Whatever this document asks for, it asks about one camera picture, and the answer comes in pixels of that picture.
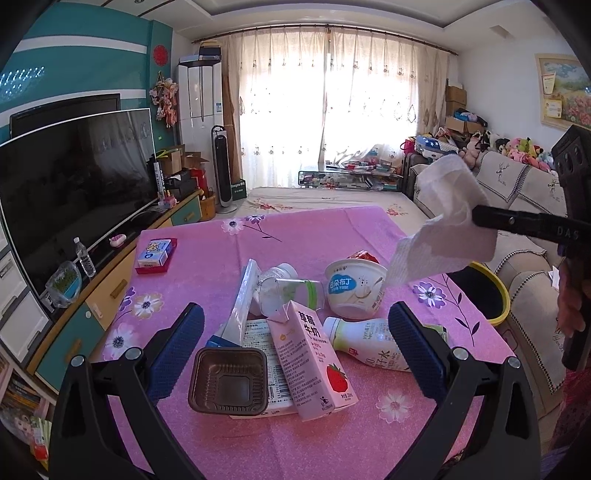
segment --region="strawberry milk carton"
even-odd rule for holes
[[[290,301],[267,323],[302,421],[359,401],[314,310]]]

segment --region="brown plastic tray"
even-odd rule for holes
[[[201,413],[254,416],[269,403],[267,357],[257,348],[202,348],[195,356],[189,405]]]

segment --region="framed painting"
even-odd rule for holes
[[[591,129],[591,80],[572,55],[537,54],[541,120],[567,130]]]

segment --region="tv stand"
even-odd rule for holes
[[[123,233],[123,245],[113,248],[105,238],[89,253],[95,261],[96,275],[83,274],[82,290],[76,301],[66,309],[50,314],[54,322],[26,365],[26,371],[57,398],[69,360],[83,354],[91,356],[101,343],[131,278],[137,237],[142,230],[196,223],[201,218],[197,193],[165,212],[152,207],[125,222],[113,234]]]

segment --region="white paper towel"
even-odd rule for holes
[[[398,286],[440,273],[461,270],[472,261],[490,261],[497,231],[472,223],[472,209],[488,205],[484,191],[457,155],[447,155],[417,177],[421,199],[441,206],[413,236],[400,240],[390,261],[386,285]]]

